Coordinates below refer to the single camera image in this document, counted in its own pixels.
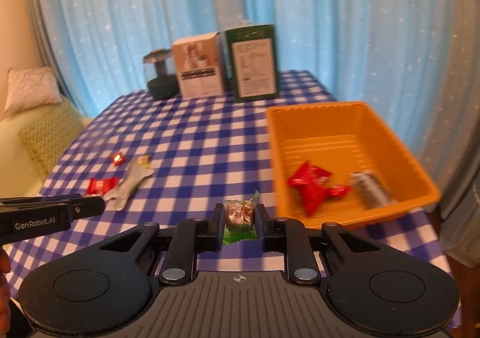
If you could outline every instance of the human hand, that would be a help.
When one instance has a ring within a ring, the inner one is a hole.
[[[10,287],[5,275],[11,270],[10,260],[5,250],[0,253],[0,334],[10,330]]]

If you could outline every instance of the wall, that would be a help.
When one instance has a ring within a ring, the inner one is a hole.
[[[9,68],[38,67],[25,0],[0,0],[0,121]]]

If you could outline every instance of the blue and white tablecloth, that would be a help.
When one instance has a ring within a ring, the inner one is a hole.
[[[12,273],[7,278],[15,294],[32,269],[132,226],[155,221],[161,227],[187,217],[207,217],[224,199],[250,198],[274,214],[273,172],[266,132],[265,109],[277,104],[333,101],[306,71],[281,74],[281,97],[236,104],[232,95],[182,101],[157,101],[146,91],[124,95],[85,128],[64,152],[42,195],[86,191],[90,177],[123,177],[126,164],[110,160],[122,151],[129,159],[150,154],[155,169],[121,212],[72,223],[71,230],[14,244]],[[450,272],[438,239],[422,210],[399,219],[358,229]],[[198,258],[203,270],[282,270],[278,253],[262,254],[256,241],[224,246],[219,253]]]

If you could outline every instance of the green box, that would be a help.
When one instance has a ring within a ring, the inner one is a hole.
[[[237,102],[280,96],[274,25],[225,31],[232,87]]]

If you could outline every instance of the wooden floor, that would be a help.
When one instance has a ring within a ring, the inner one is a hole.
[[[435,210],[427,215],[438,235],[442,223],[440,213]],[[454,338],[480,338],[480,265],[472,269],[449,256],[447,259],[460,290],[462,303],[462,326],[450,333]]]

